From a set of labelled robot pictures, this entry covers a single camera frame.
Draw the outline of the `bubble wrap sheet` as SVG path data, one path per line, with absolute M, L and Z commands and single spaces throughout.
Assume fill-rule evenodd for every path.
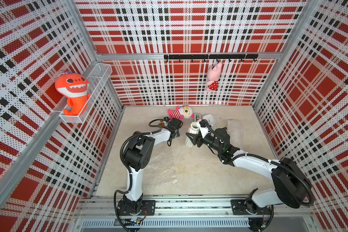
M 172 148 L 166 142 L 154 146 L 143 174 L 143 189 L 158 188 L 177 182 Z
M 242 144 L 242 124 L 238 120 L 227 121 L 227 133 L 230 136 L 230 144 L 237 148 L 243 148 Z

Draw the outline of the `small white ribbed vase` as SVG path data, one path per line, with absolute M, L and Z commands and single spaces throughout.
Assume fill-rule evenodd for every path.
M 202 141 L 201 126 L 199 122 L 193 122 L 186 133 L 186 146 L 192 148 L 199 145 Z

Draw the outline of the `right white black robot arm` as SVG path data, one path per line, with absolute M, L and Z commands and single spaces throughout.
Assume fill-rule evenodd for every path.
M 198 132 L 187 132 L 186 136 L 197 147 L 206 145 L 224 165 L 244 168 L 262 175 L 273 182 L 273 188 L 254 189 L 245 199 L 242 210 L 256 215 L 258 210 L 285 204 L 290 208 L 313 206 L 312 185 L 297 164 L 289 159 L 272 160 L 248 153 L 233 146 L 227 128 L 212 129 L 205 119 L 196 123 Z

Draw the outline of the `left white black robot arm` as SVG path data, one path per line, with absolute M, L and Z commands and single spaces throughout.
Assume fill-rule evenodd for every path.
M 127 169 L 127 189 L 125 191 L 116 190 L 115 193 L 122 194 L 122 200 L 116 206 L 116 213 L 122 215 L 126 212 L 130 215 L 138 215 L 144 209 L 143 205 L 143 174 L 147 167 L 154 146 L 166 142 L 171 145 L 172 140 L 179 137 L 179 129 L 183 122 L 179 119 L 162 119 L 164 126 L 152 125 L 157 128 L 155 131 L 139 132 L 136 131 L 126 139 L 121 146 L 119 156 L 122 164 Z

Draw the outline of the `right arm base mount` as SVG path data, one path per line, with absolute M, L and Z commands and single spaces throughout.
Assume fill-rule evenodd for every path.
M 234 215 L 265 216 L 272 212 L 269 206 L 260 208 L 252 200 L 246 199 L 231 200 L 231 208 Z

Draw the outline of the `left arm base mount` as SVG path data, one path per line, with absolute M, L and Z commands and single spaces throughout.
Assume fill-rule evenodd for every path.
M 153 216 L 156 210 L 155 200 L 140 200 L 138 202 L 129 199 L 121 200 L 117 206 L 119 216 Z

